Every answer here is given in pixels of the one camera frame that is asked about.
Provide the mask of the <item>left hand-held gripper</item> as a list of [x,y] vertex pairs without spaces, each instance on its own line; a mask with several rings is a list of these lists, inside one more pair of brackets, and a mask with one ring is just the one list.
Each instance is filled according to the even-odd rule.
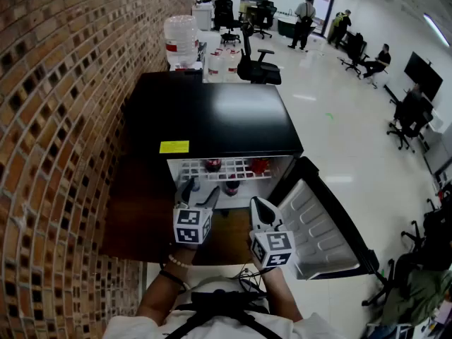
[[193,187],[192,177],[177,189],[174,196],[173,230],[178,244],[200,245],[212,227],[212,215],[220,196],[220,187],[216,186],[204,202],[189,206]]

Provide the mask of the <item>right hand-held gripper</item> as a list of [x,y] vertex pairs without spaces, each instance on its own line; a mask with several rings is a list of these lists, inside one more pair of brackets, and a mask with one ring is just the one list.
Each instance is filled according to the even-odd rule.
[[278,207],[257,196],[249,205],[251,253],[261,268],[275,268],[289,263],[295,252],[295,238],[282,222]]

